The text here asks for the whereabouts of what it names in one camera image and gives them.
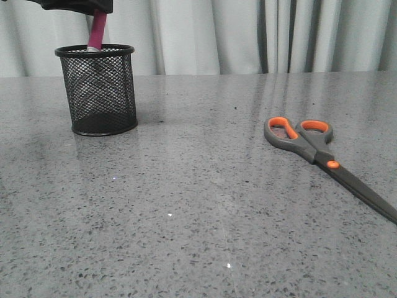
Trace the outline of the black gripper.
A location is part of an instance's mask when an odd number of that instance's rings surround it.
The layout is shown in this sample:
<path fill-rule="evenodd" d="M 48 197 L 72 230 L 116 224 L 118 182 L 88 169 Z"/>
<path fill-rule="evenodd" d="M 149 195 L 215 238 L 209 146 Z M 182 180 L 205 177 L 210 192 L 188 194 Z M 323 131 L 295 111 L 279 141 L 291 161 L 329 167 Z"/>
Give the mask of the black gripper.
<path fill-rule="evenodd" d="M 96 10 L 113 13 L 113 0 L 39 0 L 33 1 L 44 10 L 66 10 L 93 15 Z"/>

